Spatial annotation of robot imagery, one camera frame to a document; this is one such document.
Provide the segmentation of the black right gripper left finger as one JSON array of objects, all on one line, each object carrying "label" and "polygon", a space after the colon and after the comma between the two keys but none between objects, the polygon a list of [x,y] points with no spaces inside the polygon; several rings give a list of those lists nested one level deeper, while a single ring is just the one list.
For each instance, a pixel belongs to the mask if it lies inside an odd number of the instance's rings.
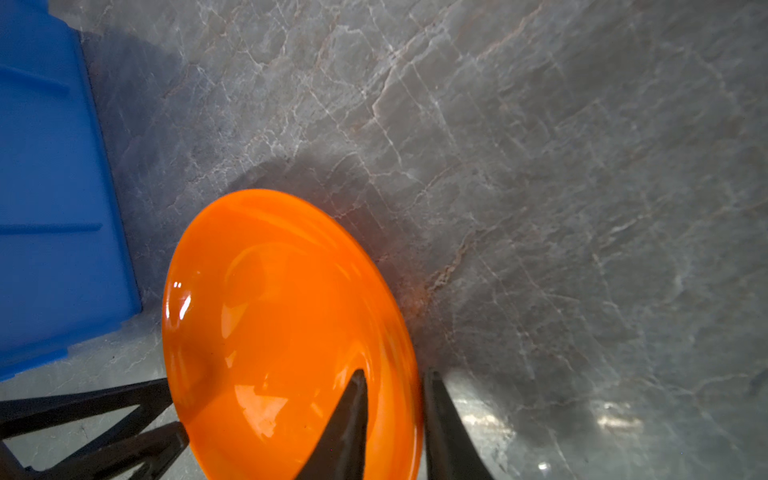
[{"label": "black right gripper left finger", "polygon": [[364,477],[368,395],[364,371],[350,378],[315,449],[302,467],[300,479],[356,479]]}]

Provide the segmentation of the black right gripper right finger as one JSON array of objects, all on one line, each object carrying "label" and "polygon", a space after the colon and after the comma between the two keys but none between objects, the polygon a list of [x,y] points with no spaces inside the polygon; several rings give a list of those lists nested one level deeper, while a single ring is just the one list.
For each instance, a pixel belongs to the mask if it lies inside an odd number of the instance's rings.
[{"label": "black right gripper right finger", "polygon": [[439,372],[427,370],[422,386],[428,478],[492,480]]}]

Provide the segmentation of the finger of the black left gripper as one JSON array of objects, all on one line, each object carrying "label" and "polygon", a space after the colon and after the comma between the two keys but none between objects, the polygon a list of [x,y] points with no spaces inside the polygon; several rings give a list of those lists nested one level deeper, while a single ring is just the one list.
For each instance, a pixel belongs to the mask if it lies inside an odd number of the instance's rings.
[{"label": "finger of the black left gripper", "polygon": [[47,470],[25,468],[23,472],[25,479],[115,479],[137,467],[131,479],[160,479],[188,444],[182,424],[172,422],[95,452],[63,460]]},{"label": "finger of the black left gripper", "polygon": [[133,411],[105,435],[118,441],[139,434],[172,403],[165,379],[98,391],[8,400],[1,403],[1,437],[34,431],[131,407]]}]

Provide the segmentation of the orange glossy plate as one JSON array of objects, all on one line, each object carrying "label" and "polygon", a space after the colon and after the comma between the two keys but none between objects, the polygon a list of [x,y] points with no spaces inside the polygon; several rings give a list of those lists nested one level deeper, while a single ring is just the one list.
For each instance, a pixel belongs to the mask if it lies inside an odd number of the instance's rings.
[{"label": "orange glossy plate", "polygon": [[294,478],[357,371],[365,477],[417,476],[422,402],[405,321],[322,210],[264,189],[214,201],[176,247],[162,311],[170,391],[206,477]]}]

